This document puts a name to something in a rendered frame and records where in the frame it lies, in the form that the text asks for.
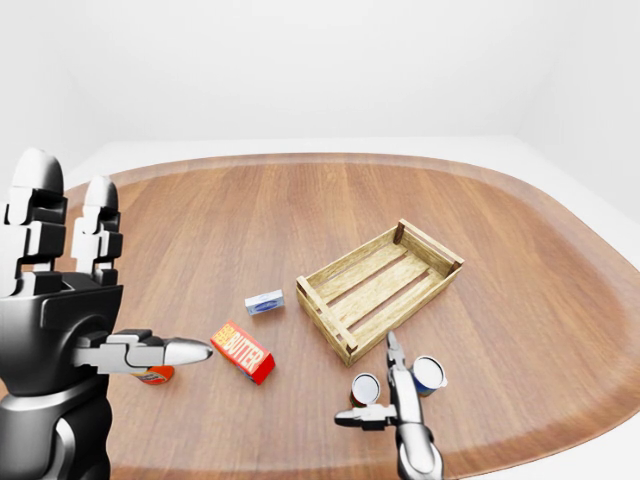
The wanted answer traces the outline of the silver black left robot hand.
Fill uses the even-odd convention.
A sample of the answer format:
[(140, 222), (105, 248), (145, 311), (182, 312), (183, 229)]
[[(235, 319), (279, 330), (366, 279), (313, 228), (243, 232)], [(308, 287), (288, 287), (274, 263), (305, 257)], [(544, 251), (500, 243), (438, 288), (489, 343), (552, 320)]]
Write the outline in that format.
[(96, 374), (142, 374), (208, 359), (212, 350), (200, 341), (115, 331), (123, 236), (114, 183), (98, 176), (89, 184), (73, 229), (71, 272), (55, 268), (66, 211), (58, 160), (26, 150), (0, 208), (0, 380), (9, 393), (48, 395)]

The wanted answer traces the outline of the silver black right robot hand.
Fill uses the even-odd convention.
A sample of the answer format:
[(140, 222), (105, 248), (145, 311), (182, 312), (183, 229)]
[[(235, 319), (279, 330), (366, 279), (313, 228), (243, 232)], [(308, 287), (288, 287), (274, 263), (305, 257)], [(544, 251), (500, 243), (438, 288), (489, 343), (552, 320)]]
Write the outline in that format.
[(389, 331), (387, 343), (387, 380), (391, 404), (374, 404), (338, 412), (334, 421), (345, 427), (361, 427), (363, 430), (384, 430), (387, 426), (424, 424), (422, 407), (411, 372), (405, 365), (405, 354), (395, 333)]

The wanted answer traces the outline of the wooden slat tray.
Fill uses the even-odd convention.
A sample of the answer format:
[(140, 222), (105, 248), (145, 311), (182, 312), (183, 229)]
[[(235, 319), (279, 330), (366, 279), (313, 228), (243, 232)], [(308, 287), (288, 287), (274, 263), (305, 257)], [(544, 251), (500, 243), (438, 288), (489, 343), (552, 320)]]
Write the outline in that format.
[(456, 277), (464, 260), (405, 219), (315, 273), (298, 301), (347, 366)]

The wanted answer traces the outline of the blue yellow labelled tin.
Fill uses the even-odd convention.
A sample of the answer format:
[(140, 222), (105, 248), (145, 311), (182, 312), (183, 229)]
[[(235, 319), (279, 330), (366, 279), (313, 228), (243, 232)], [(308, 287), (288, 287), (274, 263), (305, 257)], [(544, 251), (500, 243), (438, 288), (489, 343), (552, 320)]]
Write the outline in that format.
[(416, 390), (426, 397), (448, 384), (442, 365), (433, 357), (423, 355), (415, 359), (411, 373)]

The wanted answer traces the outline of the red green labelled tin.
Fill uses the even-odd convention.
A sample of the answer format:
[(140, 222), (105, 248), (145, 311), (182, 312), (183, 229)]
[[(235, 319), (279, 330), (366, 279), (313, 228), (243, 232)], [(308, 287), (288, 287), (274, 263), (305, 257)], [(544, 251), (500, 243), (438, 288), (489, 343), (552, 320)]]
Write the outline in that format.
[(360, 373), (352, 381), (350, 402), (356, 408), (364, 408), (378, 400), (380, 390), (380, 383), (375, 375)]

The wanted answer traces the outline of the orange labelled tin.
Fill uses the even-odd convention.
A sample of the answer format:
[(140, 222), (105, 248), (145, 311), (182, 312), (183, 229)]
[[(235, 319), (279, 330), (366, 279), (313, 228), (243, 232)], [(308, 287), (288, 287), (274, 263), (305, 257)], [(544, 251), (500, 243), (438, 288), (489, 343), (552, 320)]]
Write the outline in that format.
[(147, 385), (160, 385), (168, 382), (174, 375), (173, 366), (161, 365), (152, 366), (144, 372), (132, 373), (132, 376)]

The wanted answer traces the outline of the red butter box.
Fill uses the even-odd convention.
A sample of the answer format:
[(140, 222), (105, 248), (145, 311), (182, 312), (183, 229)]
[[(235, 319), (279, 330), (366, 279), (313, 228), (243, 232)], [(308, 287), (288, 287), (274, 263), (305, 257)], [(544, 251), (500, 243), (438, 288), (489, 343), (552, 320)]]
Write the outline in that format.
[(257, 385), (262, 384), (275, 367), (272, 353), (233, 321), (227, 321), (212, 335), (210, 341)]

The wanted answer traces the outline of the small blue white box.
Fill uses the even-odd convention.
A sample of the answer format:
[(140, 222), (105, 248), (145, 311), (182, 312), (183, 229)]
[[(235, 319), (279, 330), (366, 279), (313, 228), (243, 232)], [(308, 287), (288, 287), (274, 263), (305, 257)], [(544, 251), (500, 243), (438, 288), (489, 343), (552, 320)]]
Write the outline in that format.
[(245, 299), (245, 308), (250, 315), (266, 312), (283, 305), (284, 296), (281, 289)]

